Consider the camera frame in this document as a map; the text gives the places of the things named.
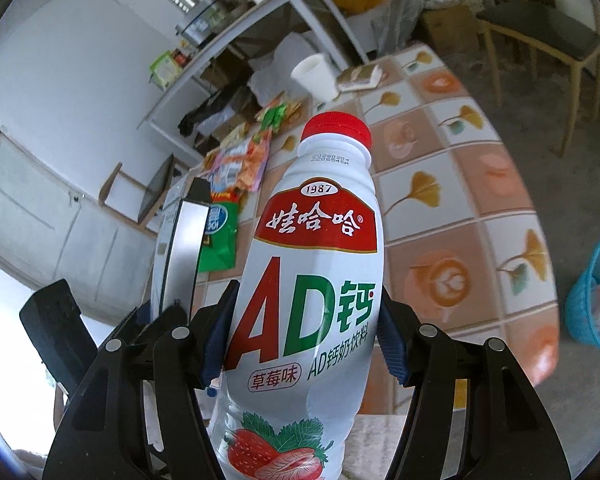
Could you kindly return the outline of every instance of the white bottle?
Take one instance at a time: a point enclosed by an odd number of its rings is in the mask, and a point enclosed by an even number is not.
[[[340,475],[382,293],[370,147],[358,118],[312,118],[258,222],[210,428],[228,480]]]

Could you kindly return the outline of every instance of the floor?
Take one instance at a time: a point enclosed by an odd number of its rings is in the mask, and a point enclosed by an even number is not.
[[[600,119],[589,121],[593,81],[583,78],[581,118],[560,159],[552,149],[560,145],[567,117],[568,71],[540,53],[539,79],[533,82],[528,64],[513,63],[510,46],[498,44],[497,50],[504,91],[500,110],[485,51],[445,62],[487,114],[522,174],[544,229],[562,304],[600,240]],[[562,326],[557,370],[538,393],[575,477],[600,449],[600,350],[575,342]]]

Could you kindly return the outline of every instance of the red label band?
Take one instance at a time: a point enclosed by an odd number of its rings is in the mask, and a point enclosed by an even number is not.
[[[311,178],[272,196],[254,238],[281,247],[378,252],[376,215],[328,178]]]

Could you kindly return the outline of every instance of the red bottle cap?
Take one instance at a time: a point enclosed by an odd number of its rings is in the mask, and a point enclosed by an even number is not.
[[[371,152],[371,132],[364,121],[344,112],[318,114],[304,126],[300,141],[316,134],[341,134],[356,139]]]

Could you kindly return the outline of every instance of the wahaha ad calcium milk bottle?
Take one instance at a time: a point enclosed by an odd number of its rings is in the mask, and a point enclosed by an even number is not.
[[[382,291],[370,147],[358,118],[315,116],[258,222],[210,429],[228,480],[340,475]]]

